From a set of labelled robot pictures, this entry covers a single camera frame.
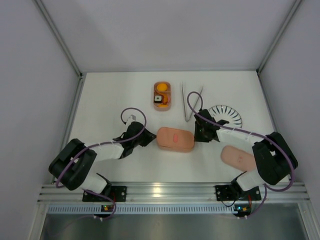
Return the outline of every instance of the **gray wall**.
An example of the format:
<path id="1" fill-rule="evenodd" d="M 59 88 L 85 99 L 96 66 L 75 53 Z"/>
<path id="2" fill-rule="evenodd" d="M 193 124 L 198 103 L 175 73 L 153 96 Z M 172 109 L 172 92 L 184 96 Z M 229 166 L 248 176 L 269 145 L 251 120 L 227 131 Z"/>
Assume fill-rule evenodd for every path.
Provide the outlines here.
<path id="1" fill-rule="evenodd" d="M 320 1 L 306 0 L 262 72 L 276 125 L 320 218 Z"/>
<path id="2" fill-rule="evenodd" d="M 77 77 L 31 0 L 0 1 L 0 238 L 29 233 Z"/>
<path id="3" fill-rule="evenodd" d="M 255 70 L 294 0 L 43 0 L 84 72 Z"/>

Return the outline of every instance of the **table surface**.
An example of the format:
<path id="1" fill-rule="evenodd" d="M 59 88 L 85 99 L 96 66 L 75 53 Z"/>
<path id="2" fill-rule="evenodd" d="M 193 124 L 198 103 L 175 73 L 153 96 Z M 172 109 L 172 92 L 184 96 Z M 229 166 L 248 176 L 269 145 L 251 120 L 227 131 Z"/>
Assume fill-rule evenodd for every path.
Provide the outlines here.
<path id="1" fill-rule="evenodd" d="M 153 107 L 153 86 L 158 81 L 171 84 L 168 111 Z M 242 117 L 242 128 L 261 134 L 274 130 L 255 71 L 108 72 L 86 75 L 70 139 L 91 144 L 120 136 L 124 128 L 120 113 L 127 107 L 141 109 L 147 117 L 146 128 L 154 134 L 161 127 L 194 133 L 194 118 L 188 123 L 184 119 L 182 82 L 185 95 L 204 86 L 204 108 L 227 105 L 236 109 Z M 143 123 L 140 113 L 131 110 L 124 119 L 130 114 Z M 193 151 L 179 153 L 159 149 L 154 140 L 147 147 L 136 147 L 124 159 L 97 162 L 91 170 L 112 182 L 230 182 L 241 172 L 221 161 L 225 145 L 196 142 Z"/>

